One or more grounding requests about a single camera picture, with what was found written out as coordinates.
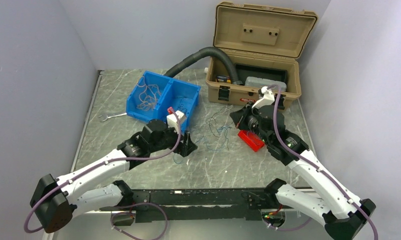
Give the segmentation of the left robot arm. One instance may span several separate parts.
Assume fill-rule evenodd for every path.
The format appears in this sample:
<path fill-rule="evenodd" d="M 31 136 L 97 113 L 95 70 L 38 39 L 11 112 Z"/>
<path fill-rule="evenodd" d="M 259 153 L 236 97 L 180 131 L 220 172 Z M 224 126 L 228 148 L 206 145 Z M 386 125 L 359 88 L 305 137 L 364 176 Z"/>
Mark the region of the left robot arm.
<path fill-rule="evenodd" d="M 165 150 L 163 157 L 175 153 L 187 157 L 197 149 L 190 133 L 177 122 L 168 125 L 153 119 L 99 160 L 71 173 L 54 178 L 47 174 L 38 180 L 30 200 L 31 212 L 40 222 L 39 230 L 54 233 L 73 218 L 103 207 L 126 210 L 133 192 L 123 181 L 96 189 L 102 181 L 154 160 L 153 153 Z"/>

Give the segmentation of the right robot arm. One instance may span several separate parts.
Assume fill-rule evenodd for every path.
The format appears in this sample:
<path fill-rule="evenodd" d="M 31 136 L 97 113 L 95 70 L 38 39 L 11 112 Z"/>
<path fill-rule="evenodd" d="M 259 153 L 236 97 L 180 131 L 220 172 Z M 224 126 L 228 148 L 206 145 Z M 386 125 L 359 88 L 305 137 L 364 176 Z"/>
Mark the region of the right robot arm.
<path fill-rule="evenodd" d="M 330 174 L 308 144 L 286 129 L 285 117 L 274 104 L 257 108 L 248 103 L 229 116 L 237 129 L 257 135 L 272 157 L 306 180 L 319 195 L 313 197 L 276 178 L 264 188 L 267 206 L 281 204 L 300 211 L 320 223 L 334 240 L 352 240 L 370 222 L 375 203 L 359 198 Z"/>

